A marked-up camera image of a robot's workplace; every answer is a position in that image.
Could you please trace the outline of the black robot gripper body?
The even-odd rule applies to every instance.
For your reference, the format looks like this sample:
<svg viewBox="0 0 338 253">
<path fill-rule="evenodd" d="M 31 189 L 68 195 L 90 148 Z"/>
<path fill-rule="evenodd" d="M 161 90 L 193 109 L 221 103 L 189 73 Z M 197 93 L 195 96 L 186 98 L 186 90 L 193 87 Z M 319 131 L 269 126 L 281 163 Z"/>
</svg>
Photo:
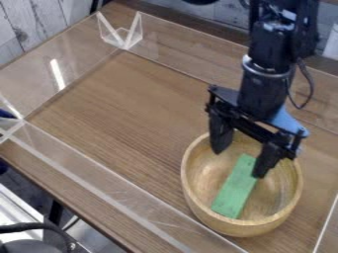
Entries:
<svg viewBox="0 0 338 253">
<path fill-rule="evenodd" d="M 294 159 L 301 141 L 309 136 L 309 131 L 285 107 L 294 76 L 294 64 L 277 71 L 271 67 L 262 67 L 246 55 L 242 67 L 243 78 L 239 90 L 219 85 L 209 86 L 207 115 L 217 112 L 222 117 L 229 118 L 234 131 L 238 130 L 262 145 L 273 142 L 281 147 L 282 159 Z"/>
</svg>

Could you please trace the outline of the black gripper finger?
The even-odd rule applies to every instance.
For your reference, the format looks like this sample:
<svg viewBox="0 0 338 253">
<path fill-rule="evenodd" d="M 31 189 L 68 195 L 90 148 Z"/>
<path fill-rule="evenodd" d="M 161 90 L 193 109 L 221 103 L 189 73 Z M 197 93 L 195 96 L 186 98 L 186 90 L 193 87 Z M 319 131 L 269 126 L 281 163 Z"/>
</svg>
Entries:
<svg viewBox="0 0 338 253">
<path fill-rule="evenodd" d="M 263 145 L 262 152 L 257 158 L 253 176 L 255 178 L 265 178 L 269 170 L 273 169 L 279 160 L 282 159 L 282 150 L 273 142 L 267 142 Z"/>
<path fill-rule="evenodd" d="M 230 146 L 234 138 L 231 120 L 217 112 L 209 114 L 210 145 L 215 154 L 221 154 Z"/>
</svg>

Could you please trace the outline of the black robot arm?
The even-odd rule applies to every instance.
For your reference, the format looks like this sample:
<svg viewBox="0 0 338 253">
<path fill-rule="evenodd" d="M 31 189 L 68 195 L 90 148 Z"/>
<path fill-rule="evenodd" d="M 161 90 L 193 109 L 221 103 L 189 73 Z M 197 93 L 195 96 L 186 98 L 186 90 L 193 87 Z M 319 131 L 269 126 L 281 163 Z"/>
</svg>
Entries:
<svg viewBox="0 0 338 253">
<path fill-rule="evenodd" d="M 239 130 L 263 144 L 253 176 L 263 178 L 281 160 L 297 157 L 309 131 L 287 112 L 294 74 L 311 75 L 303 60 L 319 41 L 318 0 L 241 0 L 250 10 L 250 47 L 241 88 L 209 87 L 209 133 L 222 153 Z"/>
</svg>

